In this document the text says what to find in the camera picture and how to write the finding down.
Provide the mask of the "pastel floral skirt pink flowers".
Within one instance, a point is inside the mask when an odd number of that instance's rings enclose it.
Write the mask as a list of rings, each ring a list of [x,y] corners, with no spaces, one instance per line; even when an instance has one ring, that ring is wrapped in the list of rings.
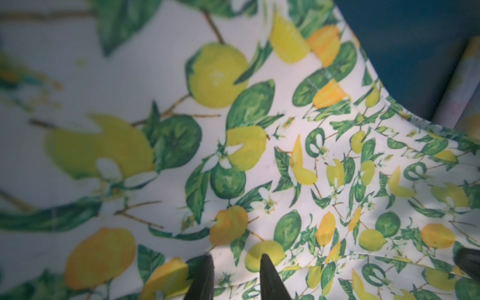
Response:
[[[480,138],[480,37],[469,40],[432,121]]]

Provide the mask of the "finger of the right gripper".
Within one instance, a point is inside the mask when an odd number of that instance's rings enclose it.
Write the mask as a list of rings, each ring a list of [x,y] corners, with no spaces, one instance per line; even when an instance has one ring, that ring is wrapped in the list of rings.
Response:
[[[464,247],[454,255],[454,262],[476,283],[480,282],[480,250]]]

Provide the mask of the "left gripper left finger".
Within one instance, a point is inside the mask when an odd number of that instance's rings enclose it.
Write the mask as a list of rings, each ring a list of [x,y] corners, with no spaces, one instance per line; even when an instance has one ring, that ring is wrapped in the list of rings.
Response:
[[[183,300],[213,300],[215,295],[215,265],[212,256],[207,255]]]

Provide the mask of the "lemon print skirt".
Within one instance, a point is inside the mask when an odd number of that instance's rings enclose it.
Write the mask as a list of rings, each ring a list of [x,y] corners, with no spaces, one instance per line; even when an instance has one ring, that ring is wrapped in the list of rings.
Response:
[[[2,1],[1,298],[477,300],[480,142],[332,1]]]

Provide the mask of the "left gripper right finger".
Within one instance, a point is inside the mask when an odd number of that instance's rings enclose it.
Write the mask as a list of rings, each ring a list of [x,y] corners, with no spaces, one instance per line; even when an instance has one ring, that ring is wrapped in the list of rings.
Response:
[[[260,261],[261,300],[292,300],[279,273],[267,254]]]

